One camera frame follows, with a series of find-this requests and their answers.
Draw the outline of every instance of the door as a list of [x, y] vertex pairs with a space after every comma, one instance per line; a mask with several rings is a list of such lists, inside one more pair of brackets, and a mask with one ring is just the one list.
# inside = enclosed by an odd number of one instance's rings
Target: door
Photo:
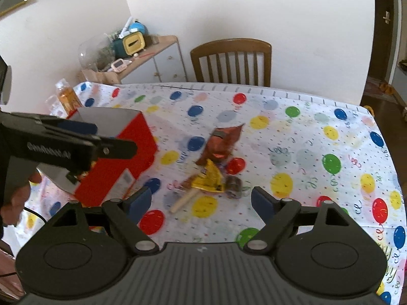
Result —
[[122, 79], [123, 85], [128, 84], [154, 84], [160, 82], [154, 59], [150, 58], [137, 69]]
[[178, 44], [173, 44], [154, 56], [162, 82], [185, 82], [186, 76]]
[[393, 34], [394, 0], [375, 0], [372, 57], [368, 75], [378, 80], [386, 77]]

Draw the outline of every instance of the chair backrest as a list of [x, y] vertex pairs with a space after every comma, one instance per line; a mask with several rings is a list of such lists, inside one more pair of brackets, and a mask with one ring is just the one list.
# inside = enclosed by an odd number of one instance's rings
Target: chair backrest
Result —
[[258, 65], [257, 65], [257, 54], [263, 54], [263, 76], [264, 76], [264, 87], [270, 87], [270, 77], [271, 77], [271, 44], [262, 40], [256, 39], [225, 39], [216, 40], [208, 43], [201, 44], [200, 46], [191, 50], [191, 60], [194, 66], [195, 76], [198, 82], [205, 82], [204, 75], [202, 73], [200, 58], [206, 57], [208, 64], [209, 81], [214, 81], [214, 72], [212, 70], [211, 56], [215, 55], [216, 58], [216, 68], [218, 79], [220, 83], [223, 83], [223, 70], [221, 63], [220, 54], [225, 54], [225, 64], [226, 64], [226, 75], [227, 82], [232, 83], [232, 75], [230, 70], [230, 54], [234, 54], [235, 58], [235, 68], [236, 68], [236, 81], [241, 84], [241, 74], [240, 74], [240, 62], [239, 62], [239, 52], [243, 52], [243, 64], [244, 64], [244, 74], [245, 74], [245, 84], [250, 84], [250, 73], [249, 73], [249, 61], [248, 53], [253, 54], [253, 78], [254, 85], [258, 86]]

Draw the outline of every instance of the green balloon print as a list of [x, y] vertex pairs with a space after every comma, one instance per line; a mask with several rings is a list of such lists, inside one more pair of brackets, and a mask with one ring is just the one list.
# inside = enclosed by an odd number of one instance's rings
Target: green balloon print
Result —
[[236, 237], [236, 242], [240, 245], [241, 248], [245, 246], [250, 239], [258, 233], [258, 229], [249, 227], [243, 229]]
[[322, 159], [322, 164], [328, 173], [337, 174], [341, 170], [341, 161], [332, 154], [327, 154]]
[[145, 97], [146, 97], [146, 95], [140, 95], [139, 97], [136, 97], [134, 99], [134, 102], [135, 103], [141, 102]]
[[285, 109], [285, 113], [287, 116], [295, 118], [300, 115], [300, 109], [295, 106], [289, 106], [287, 109]]

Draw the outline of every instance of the blue balloon print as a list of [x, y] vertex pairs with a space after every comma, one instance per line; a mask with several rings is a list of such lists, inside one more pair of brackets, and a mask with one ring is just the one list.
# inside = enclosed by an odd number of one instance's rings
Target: blue balloon print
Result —
[[264, 109], [272, 111], [278, 108], [278, 103], [275, 99], [270, 99], [268, 101], [265, 101], [263, 106]]
[[233, 110], [226, 110], [222, 111], [221, 113], [218, 114], [216, 119], [218, 119], [221, 123], [228, 123], [235, 119], [237, 116], [237, 112]]
[[60, 210], [60, 208], [61, 208], [61, 202], [55, 202], [55, 203], [51, 206], [50, 211], [49, 211], [51, 217], [55, 216], [56, 213]]
[[202, 148], [202, 146], [205, 143], [205, 139], [200, 136], [194, 136], [191, 137], [191, 139], [188, 142], [188, 150], [189, 151], [198, 151], [199, 149]]
[[342, 109], [335, 109], [335, 116], [338, 119], [347, 120], [346, 112], [343, 111]]
[[376, 132], [371, 132], [370, 133], [370, 138], [372, 139], [373, 143], [379, 147], [383, 147], [384, 146], [384, 141], [381, 138], [381, 136], [379, 134], [377, 134]]
[[175, 101], [176, 99], [179, 99], [181, 97], [181, 95], [182, 95], [182, 93], [180, 91], [173, 92], [170, 95], [170, 99]]
[[203, 108], [200, 105], [193, 105], [188, 110], [188, 116], [196, 117], [199, 116], [203, 112]]
[[393, 234], [393, 241], [396, 248], [401, 249], [406, 241], [406, 231], [402, 226], [398, 226]]
[[85, 106], [87, 106], [87, 107], [89, 108], [89, 107], [92, 106], [94, 103], [95, 103], [95, 100], [92, 99], [92, 98], [90, 98], [90, 99], [87, 99], [87, 100], [86, 100]]
[[393, 175], [392, 175], [392, 181], [393, 181], [393, 184], [394, 184], [394, 186], [396, 187], [396, 189], [397, 189], [398, 191], [401, 191], [400, 183], [398, 182], [398, 176], [397, 176], [396, 173], [393, 173]]
[[151, 194], [153, 195], [161, 187], [161, 180], [157, 178], [151, 178], [150, 180], [146, 181], [143, 186], [150, 188]]
[[389, 305], [390, 305], [390, 303], [391, 303], [391, 294], [390, 294], [390, 292], [388, 292], [388, 291], [383, 292], [383, 293], [380, 295], [380, 298], [381, 298], [386, 304], [389, 304]]

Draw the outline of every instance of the yellow snack wrapper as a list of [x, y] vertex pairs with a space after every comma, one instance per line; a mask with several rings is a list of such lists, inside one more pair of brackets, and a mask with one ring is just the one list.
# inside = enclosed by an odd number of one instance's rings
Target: yellow snack wrapper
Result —
[[211, 191], [212, 193], [223, 193], [225, 191], [223, 176], [213, 161], [210, 159], [206, 161], [205, 168], [192, 181], [192, 188]]

